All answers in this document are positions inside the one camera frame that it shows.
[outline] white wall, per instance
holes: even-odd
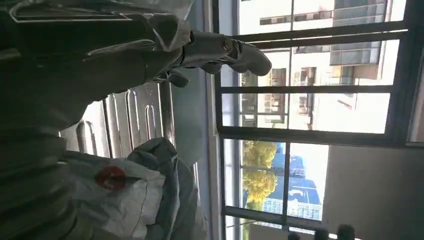
[[[330,146],[322,223],[363,240],[422,239],[424,150]]]

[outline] glass pane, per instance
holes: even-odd
[[[223,125],[286,129],[288,107],[288,94],[223,94]]]
[[[242,0],[239,34],[401,21],[406,0]]]
[[[229,67],[224,67],[221,72],[221,85],[392,85],[398,48],[399,40],[388,40],[264,50],[272,62],[272,69],[267,75],[255,76],[251,72],[235,74]]]
[[[290,144],[287,214],[321,221],[329,146]]]
[[[285,143],[225,140],[226,205],[283,213]]]
[[[264,50],[272,62],[272,69],[265,76],[256,76],[250,71],[240,74],[240,87],[268,87],[289,85],[290,48]]]
[[[392,85],[398,48],[399,40],[294,47],[290,86]]]
[[[289,129],[383,134],[390,93],[290,94]]]
[[[226,216],[225,225],[227,240],[262,240],[264,235],[267,239],[285,239],[284,235],[287,238],[287,231],[279,224]]]
[[[244,34],[290,31],[292,0],[239,2],[238,32]]]

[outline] window frame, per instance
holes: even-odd
[[[212,0],[213,31],[220,32],[219,6],[222,1]],[[238,26],[238,0],[232,0],[233,30]],[[362,43],[373,41],[399,40],[394,80],[392,85],[333,85],[333,86],[290,86],[292,76],[292,51],[288,86],[239,87],[221,86],[221,75],[214,75],[215,86],[215,122],[219,133],[219,170],[220,170],[220,212],[221,239],[226,239],[225,216],[250,219],[259,222],[278,224],[284,227],[295,227],[315,230],[322,227],[320,221],[290,217],[287,214],[288,178],[290,177],[290,143],[347,145],[383,148],[413,148],[407,145],[409,124],[412,115],[414,97],[421,69],[421,58],[424,40],[424,21],[421,10],[423,3],[419,0],[407,0],[404,19],[402,21],[378,22],[362,25],[335,26],[320,29],[293,30],[294,0],[290,17],[291,30],[270,33],[255,33],[246,35],[233,34],[233,38],[251,43],[261,50],[272,52],[279,48],[294,48],[297,46],[317,46],[346,43]],[[222,94],[297,94],[297,93],[390,93],[385,131],[382,134],[358,132],[332,132],[317,130],[270,129],[242,126],[223,126]],[[225,139],[255,140],[285,143],[284,165],[284,201],[283,214],[244,209],[225,204]]]

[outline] red circle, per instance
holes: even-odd
[[[117,166],[103,168],[97,172],[94,179],[97,185],[111,191],[119,191],[126,184],[125,173]]]

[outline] yellow tree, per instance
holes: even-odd
[[[273,142],[244,141],[243,166],[269,169],[276,151],[277,146]],[[276,185],[277,176],[271,171],[243,169],[243,188],[249,192],[248,203],[262,205],[265,198],[275,191]]]

